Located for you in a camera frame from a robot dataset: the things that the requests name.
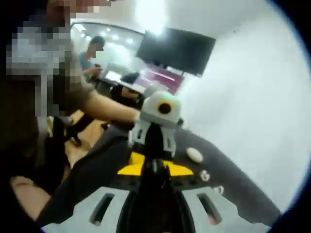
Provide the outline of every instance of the ceiling light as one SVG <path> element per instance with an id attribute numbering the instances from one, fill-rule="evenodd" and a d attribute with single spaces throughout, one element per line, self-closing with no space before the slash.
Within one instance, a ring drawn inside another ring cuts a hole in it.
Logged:
<path id="1" fill-rule="evenodd" d="M 118 40 L 119 37 L 118 37 L 118 35 L 113 35 L 113 36 L 112 36 L 112 39 L 113 39 L 113 40 Z"/>
<path id="2" fill-rule="evenodd" d="M 133 39 L 131 39 L 131 38 L 128 38 L 128 39 L 126 39 L 126 43 L 128 43 L 128 44 L 133 44 Z"/>
<path id="3" fill-rule="evenodd" d="M 82 24 L 74 24 L 74 26 L 81 32 L 86 31 L 86 28 Z"/>

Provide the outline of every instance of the wooden floor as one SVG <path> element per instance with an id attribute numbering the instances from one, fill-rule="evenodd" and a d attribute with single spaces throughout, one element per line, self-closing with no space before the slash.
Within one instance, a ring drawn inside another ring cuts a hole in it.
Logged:
<path id="1" fill-rule="evenodd" d="M 77 122 L 83 113 L 81 111 L 75 112 L 71 117 L 74 122 Z M 104 130 L 101 128 L 103 122 L 94 120 L 84 131 L 78 134 L 82 141 L 81 147 L 76 147 L 73 142 L 68 141 L 65 143 L 66 154 L 68 156 L 71 167 L 81 158 L 86 156 L 87 152 L 94 146 L 98 138 L 102 135 Z"/>

